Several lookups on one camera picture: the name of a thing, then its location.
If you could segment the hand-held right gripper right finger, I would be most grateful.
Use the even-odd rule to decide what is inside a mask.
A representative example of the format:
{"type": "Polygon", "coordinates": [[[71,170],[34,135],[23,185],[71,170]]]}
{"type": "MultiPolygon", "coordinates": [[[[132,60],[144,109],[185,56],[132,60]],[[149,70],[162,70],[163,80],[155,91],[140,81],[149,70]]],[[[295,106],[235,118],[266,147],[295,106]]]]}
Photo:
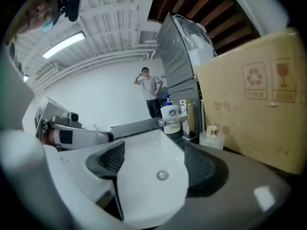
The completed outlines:
{"type": "Polygon", "coordinates": [[[264,164],[195,143],[184,146],[189,187],[160,230],[254,230],[288,199],[290,185],[264,164]]]}

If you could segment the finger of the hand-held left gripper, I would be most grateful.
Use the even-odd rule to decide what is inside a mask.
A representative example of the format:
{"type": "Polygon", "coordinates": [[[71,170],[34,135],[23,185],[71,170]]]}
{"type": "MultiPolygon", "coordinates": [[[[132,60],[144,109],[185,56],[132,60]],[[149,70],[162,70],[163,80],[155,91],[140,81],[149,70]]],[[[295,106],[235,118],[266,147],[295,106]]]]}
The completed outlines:
{"type": "Polygon", "coordinates": [[[54,124],[55,145],[63,150],[78,150],[114,141],[114,135],[106,131],[87,130],[54,124]]]}

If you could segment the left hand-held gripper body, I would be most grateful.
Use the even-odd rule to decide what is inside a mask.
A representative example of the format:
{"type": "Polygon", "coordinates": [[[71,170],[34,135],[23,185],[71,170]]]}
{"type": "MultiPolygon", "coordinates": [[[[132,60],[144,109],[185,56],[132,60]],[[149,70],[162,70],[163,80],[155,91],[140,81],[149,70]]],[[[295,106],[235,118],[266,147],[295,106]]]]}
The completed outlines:
{"type": "Polygon", "coordinates": [[[42,138],[43,131],[47,128],[52,128],[53,124],[66,127],[81,128],[79,115],[70,112],[63,106],[53,101],[47,96],[44,96],[41,104],[34,117],[35,136],[42,138]]]}

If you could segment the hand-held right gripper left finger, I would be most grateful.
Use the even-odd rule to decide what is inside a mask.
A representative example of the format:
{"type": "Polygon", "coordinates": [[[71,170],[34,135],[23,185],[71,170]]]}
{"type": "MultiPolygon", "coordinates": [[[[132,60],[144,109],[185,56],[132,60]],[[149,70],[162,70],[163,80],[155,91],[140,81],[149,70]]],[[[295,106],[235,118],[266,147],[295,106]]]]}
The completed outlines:
{"type": "Polygon", "coordinates": [[[39,230],[127,230],[87,196],[99,181],[77,162],[74,152],[61,153],[20,130],[0,133],[0,168],[27,216],[39,230]]]}

